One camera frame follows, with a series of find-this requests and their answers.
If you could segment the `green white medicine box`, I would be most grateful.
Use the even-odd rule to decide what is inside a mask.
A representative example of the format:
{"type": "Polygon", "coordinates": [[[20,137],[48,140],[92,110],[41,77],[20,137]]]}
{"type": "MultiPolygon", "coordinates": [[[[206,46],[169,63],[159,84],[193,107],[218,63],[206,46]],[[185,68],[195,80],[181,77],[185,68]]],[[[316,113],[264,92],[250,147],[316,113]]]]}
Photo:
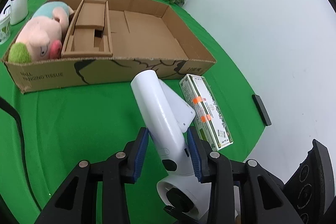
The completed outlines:
{"type": "Polygon", "coordinates": [[[194,125],[213,151],[232,145],[234,140],[219,105],[203,76],[185,75],[179,83],[185,101],[195,110],[194,125]]]}

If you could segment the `white handheld lint remover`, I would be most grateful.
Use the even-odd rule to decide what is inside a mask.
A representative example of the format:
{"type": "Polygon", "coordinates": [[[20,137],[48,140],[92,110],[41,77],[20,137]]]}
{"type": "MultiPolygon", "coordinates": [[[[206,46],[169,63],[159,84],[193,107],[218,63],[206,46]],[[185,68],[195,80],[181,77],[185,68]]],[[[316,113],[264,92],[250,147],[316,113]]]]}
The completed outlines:
{"type": "Polygon", "coordinates": [[[210,203],[211,185],[195,176],[189,148],[154,70],[137,74],[131,89],[167,177],[157,182],[165,205],[199,221],[210,203]]]}

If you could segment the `white rectangular device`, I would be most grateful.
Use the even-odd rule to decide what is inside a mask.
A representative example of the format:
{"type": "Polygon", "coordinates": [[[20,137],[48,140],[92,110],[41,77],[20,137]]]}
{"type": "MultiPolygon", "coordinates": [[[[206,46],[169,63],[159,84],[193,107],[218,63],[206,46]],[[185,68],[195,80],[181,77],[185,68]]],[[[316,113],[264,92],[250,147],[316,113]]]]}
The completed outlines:
{"type": "Polygon", "coordinates": [[[195,110],[162,80],[159,83],[181,131],[185,133],[195,118],[195,110]]]}

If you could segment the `pink pig plush toy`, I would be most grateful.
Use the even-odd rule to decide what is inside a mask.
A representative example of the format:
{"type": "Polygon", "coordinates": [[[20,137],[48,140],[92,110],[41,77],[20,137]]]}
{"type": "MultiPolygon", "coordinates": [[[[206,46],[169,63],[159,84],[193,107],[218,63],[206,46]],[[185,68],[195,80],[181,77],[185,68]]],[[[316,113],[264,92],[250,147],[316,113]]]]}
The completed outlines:
{"type": "Polygon", "coordinates": [[[7,61],[17,64],[59,59],[74,10],[64,2],[43,4],[12,44],[7,61]]]}

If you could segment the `small black flat object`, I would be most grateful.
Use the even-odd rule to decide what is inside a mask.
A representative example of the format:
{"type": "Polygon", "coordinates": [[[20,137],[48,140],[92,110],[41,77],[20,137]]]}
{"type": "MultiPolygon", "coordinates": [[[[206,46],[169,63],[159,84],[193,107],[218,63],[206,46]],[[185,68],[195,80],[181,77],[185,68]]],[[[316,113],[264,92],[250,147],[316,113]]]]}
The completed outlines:
{"type": "Polygon", "coordinates": [[[264,126],[271,126],[272,122],[270,120],[270,117],[263,104],[261,97],[257,94],[252,94],[252,99],[253,99],[253,102],[255,103],[255,106],[259,112],[260,118],[262,119],[264,126]]]}

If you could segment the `large open cardboard box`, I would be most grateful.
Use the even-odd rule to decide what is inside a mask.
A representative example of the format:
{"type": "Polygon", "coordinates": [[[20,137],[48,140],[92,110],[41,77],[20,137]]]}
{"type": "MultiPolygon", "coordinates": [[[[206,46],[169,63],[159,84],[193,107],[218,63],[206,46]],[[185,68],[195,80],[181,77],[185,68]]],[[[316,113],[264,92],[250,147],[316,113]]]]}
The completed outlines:
{"type": "MultiPolygon", "coordinates": [[[[81,0],[50,0],[76,12],[81,0]]],[[[160,79],[202,75],[215,58],[168,5],[152,0],[106,0],[109,7],[113,56],[62,58],[15,64],[3,63],[23,93],[71,86],[117,83],[154,70],[160,79]]]]}

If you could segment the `leaf pattern paper cup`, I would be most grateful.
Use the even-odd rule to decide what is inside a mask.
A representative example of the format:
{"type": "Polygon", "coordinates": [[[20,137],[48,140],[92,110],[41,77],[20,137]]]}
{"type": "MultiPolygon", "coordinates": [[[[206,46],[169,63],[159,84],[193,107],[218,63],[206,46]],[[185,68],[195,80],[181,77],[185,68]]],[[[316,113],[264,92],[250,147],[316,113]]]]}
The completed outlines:
{"type": "Polygon", "coordinates": [[[10,37],[10,14],[2,14],[0,20],[0,45],[4,44],[10,37]]]}

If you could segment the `white mug black lid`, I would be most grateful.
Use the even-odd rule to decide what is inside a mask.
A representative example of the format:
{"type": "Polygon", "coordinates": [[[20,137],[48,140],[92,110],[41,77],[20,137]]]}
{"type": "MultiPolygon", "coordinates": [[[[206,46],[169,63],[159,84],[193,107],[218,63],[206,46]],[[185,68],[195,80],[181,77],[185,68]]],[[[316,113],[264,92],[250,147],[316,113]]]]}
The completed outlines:
{"type": "Polygon", "coordinates": [[[28,13],[27,0],[10,0],[10,4],[3,10],[5,16],[10,16],[10,24],[12,26],[24,20],[28,13]]]}

